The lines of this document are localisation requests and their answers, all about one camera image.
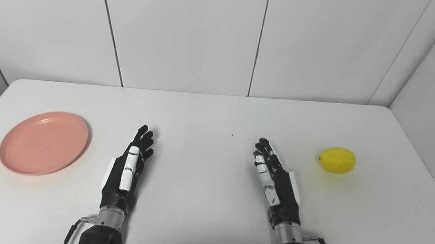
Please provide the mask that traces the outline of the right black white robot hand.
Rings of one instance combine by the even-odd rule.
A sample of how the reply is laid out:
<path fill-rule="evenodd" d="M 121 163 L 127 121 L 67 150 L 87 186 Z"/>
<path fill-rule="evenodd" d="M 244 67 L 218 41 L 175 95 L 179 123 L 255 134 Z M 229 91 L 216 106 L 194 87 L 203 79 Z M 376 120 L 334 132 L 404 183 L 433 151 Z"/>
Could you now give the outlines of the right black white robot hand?
<path fill-rule="evenodd" d="M 271 226 L 280 223 L 301 225 L 299 200 L 293 187 L 294 175 L 286 171 L 278 154 L 266 138 L 254 145 L 254 165 L 269 205 Z"/>

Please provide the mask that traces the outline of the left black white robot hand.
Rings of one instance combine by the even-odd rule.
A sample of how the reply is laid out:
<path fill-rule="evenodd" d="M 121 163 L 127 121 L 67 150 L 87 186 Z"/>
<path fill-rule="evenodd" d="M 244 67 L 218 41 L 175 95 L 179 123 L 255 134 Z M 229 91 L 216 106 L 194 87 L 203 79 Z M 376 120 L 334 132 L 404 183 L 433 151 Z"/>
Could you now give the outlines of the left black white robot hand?
<path fill-rule="evenodd" d="M 127 146 L 124 153 L 115 158 L 112 162 L 110 173 L 103 184 L 101 190 L 102 199 L 100 207 L 113 206 L 123 210 L 126 214 L 134 208 L 136 203 L 135 189 L 138 180 L 144 170 L 145 162 L 150 156 L 153 155 L 152 145 L 154 144 L 153 131 L 145 124 L 138 129 L 137 134 L 134 136 L 133 141 Z M 132 181 L 129 190 L 121 189 L 121 178 L 126 168 L 126 160 L 130 156 L 130 148 L 138 148 L 136 160 L 132 170 Z"/>

